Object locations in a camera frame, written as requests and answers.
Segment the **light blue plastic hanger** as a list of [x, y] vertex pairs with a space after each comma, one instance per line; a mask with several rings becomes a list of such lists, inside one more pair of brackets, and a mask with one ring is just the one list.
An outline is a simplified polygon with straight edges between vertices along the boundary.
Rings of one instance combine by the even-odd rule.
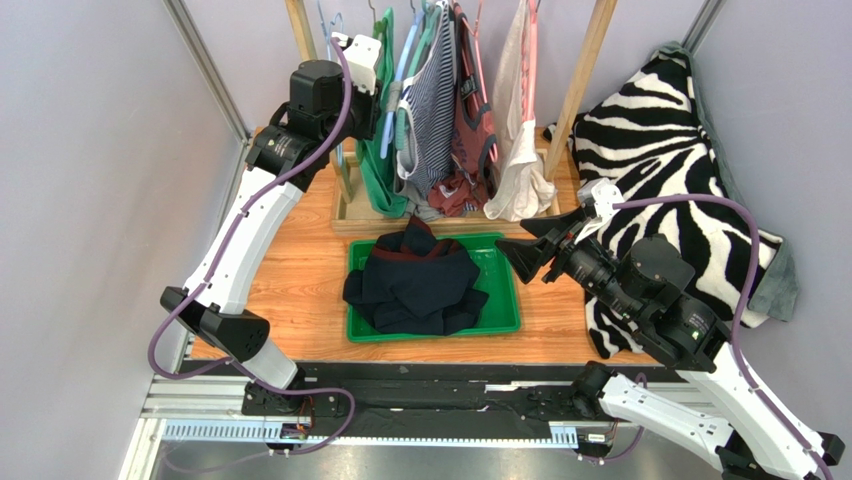
[[403, 81], [416, 73], [424, 49], [421, 43], [423, 41], [430, 41], [433, 36], [434, 21], [431, 19], [433, 4], [430, 1], [421, 1], [419, 4], [410, 1], [410, 6], [414, 12], [414, 22], [409, 28], [405, 43], [403, 44], [402, 53], [394, 71], [393, 81], [390, 84], [386, 102], [384, 125], [379, 148], [380, 157], [384, 160], [389, 160], [391, 157], [390, 149], [394, 139], [394, 119], [402, 95]]

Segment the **green tank top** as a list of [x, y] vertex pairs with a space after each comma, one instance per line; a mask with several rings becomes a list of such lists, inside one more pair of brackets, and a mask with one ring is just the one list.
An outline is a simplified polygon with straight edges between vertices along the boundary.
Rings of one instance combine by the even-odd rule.
[[393, 9], [387, 8], [383, 16], [374, 23], [373, 37], [381, 42], [382, 47], [376, 70], [377, 79], [381, 82], [380, 115], [374, 138], [367, 141], [357, 140], [355, 155], [373, 210], [385, 217], [400, 218], [405, 214], [408, 200], [394, 191], [395, 173], [389, 153], [383, 157], [380, 152], [386, 123], [385, 109], [394, 78], [394, 20]]

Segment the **navy maroon tank top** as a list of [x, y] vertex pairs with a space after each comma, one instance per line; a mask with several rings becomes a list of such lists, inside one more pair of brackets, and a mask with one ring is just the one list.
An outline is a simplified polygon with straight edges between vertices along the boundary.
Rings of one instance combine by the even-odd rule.
[[480, 274], [458, 240], [437, 238], [413, 216], [378, 237], [342, 298], [381, 334], [450, 336], [479, 323], [490, 298], [475, 287]]

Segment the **grey tank top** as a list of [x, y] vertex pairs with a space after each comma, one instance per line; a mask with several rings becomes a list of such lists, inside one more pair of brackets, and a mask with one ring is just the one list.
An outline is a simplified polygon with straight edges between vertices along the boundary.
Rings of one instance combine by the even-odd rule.
[[[395, 113], [400, 93], [402, 91], [402, 81], [392, 81], [389, 84], [388, 98], [385, 103], [385, 112], [387, 114]], [[405, 208], [405, 216], [417, 216], [425, 222], [435, 221], [443, 217], [439, 210], [431, 207], [428, 201], [422, 197], [414, 185], [402, 180], [396, 173], [396, 154], [388, 153], [392, 163], [392, 188], [397, 195], [405, 197], [408, 203]]]

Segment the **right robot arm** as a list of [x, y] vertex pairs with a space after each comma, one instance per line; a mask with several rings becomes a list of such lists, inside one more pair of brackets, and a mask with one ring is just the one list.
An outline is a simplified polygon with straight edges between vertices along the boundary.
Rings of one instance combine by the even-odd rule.
[[595, 238], [582, 237], [584, 226], [578, 211], [528, 219], [531, 239], [502, 239], [497, 247], [523, 282], [567, 275], [634, 321], [643, 350], [705, 394], [718, 415], [652, 393], [595, 361], [571, 386], [572, 404], [582, 415], [636, 423], [680, 444], [726, 479], [813, 479], [822, 466], [840, 462], [845, 445], [838, 436], [766, 404], [756, 375], [744, 374], [735, 360], [728, 327], [688, 294], [694, 269], [664, 236], [641, 239], [616, 258]]

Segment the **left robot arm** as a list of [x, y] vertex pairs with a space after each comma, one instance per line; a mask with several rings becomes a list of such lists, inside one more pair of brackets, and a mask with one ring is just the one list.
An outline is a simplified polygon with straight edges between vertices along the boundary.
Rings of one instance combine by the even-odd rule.
[[257, 270], [279, 227], [331, 152], [347, 138], [370, 139], [382, 81], [373, 60], [303, 62], [291, 74], [289, 101], [254, 137], [237, 197], [213, 244], [182, 286], [160, 297], [169, 322], [223, 351], [274, 390], [293, 386], [298, 367], [270, 338], [270, 323], [247, 310]]

